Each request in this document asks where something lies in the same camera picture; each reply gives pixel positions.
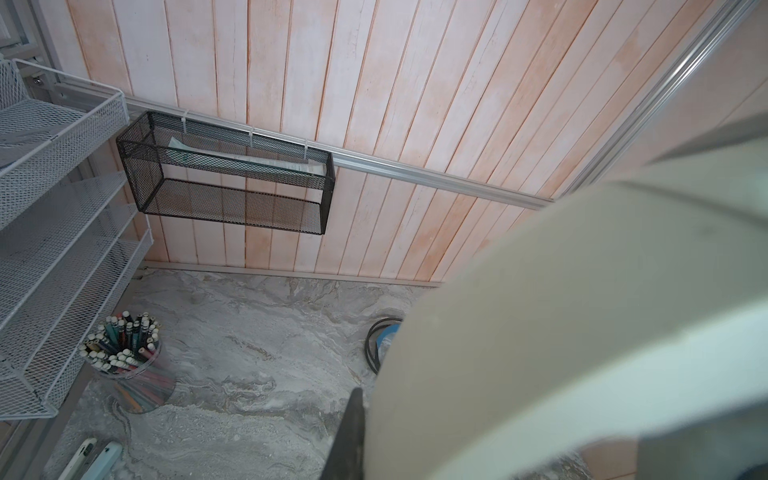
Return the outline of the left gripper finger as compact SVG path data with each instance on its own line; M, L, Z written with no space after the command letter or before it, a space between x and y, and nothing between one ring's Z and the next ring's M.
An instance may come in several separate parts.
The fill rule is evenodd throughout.
M352 390L320 480L364 478L365 408L363 390Z

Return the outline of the white headphones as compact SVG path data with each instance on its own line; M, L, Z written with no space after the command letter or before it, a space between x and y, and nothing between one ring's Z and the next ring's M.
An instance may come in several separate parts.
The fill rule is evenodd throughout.
M364 474L503 479L616 437L641 479L767 475L765 115L557 202L422 297Z

